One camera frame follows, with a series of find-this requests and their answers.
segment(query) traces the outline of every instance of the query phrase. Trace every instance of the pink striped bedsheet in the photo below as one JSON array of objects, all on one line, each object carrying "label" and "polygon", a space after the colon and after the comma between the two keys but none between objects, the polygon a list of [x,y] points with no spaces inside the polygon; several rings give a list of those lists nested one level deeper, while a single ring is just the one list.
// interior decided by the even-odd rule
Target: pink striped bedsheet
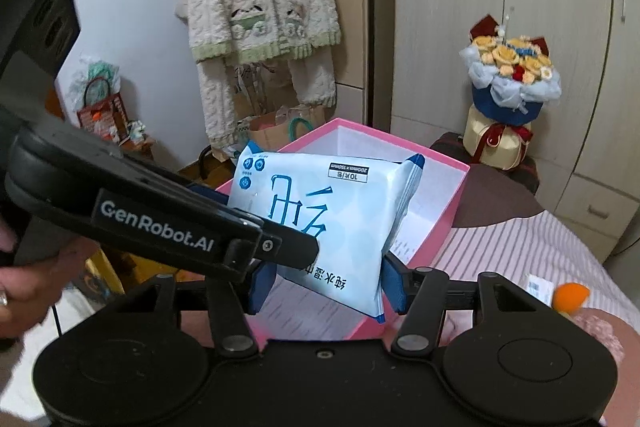
[{"label": "pink striped bedsheet", "polygon": [[[547,211],[488,227],[452,229],[431,266],[459,280],[495,271],[520,285],[529,273],[556,285],[578,282],[591,290],[584,307],[615,315],[640,333],[640,311],[584,243]],[[470,312],[449,312],[449,317],[453,336],[472,326]]]}]

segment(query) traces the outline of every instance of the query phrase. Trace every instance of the sweater pocket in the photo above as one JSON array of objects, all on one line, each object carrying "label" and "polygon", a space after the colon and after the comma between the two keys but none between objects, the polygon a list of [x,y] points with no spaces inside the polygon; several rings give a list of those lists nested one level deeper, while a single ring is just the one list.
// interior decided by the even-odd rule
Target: sweater pocket
[{"label": "sweater pocket", "polygon": [[285,0],[287,12],[284,19],[284,30],[288,38],[306,37],[305,7],[302,0]]},{"label": "sweater pocket", "polygon": [[258,4],[237,8],[231,14],[231,35],[237,41],[265,35],[268,31],[266,19]]}]

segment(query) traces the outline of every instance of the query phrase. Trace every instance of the wet wipes package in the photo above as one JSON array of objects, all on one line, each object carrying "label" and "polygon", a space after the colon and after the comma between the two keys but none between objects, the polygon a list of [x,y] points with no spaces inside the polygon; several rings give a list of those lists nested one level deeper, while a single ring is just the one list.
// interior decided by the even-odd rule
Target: wet wipes package
[{"label": "wet wipes package", "polygon": [[424,166],[416,154],[370,158],[263,152],[250,142],[238,160],[228,206],[318,239],[305,270],[285,279],[384,322],[380,264],[407,212]]}]

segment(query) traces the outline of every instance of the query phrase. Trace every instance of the orange object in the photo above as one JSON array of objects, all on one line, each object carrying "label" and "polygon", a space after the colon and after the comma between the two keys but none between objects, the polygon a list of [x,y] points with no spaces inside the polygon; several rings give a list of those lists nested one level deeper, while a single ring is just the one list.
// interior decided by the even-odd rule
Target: orange object
[{"label": "orange object", "polygon": [[587,300],[590,290],[577,282],[561,284],[554,291],[554,298],[551,307],[557,312],[564,312],[571,315],[580,308]]}]

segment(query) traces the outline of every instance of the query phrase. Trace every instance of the finger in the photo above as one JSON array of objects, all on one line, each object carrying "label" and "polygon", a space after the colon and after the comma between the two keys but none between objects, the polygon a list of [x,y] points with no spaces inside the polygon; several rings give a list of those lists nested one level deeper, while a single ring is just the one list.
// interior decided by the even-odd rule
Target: finger
[{"label": "finger", "polygon": [[8,297],[18,301],[28,301],[45,291],[64,287],[78,276],[84,261],[98,248],[97,243],[78,237],[60,250],[52,259],[30,266],[12,266],[0,269],[0,286]]},{"label": "finger", "polygon": [[0,338],[14,339],[47,316],[49,308],[62,297],[62,289],[49,289],[38,299],[31,301],[10,301],[0,307]]},{"label": "finger", "polygon": [[71,243],[60,250],[56,263],[51,269],[51,277],[54,281],[67,284],[77,277],[84,268],[84,262],[90,258],[100,245],[86,237],[77,237]]},{"label": "finger", "polygon": [[9,225],[0,217],[0,251],[11,252],[17,241],[17,237],[14,231]]},{"label": "finger", "polygon": [[8,266],[0,268],[0,286],[13,300],[35,299],[51,283],[51,271],[57,258],[41,261],[30,266]]}]

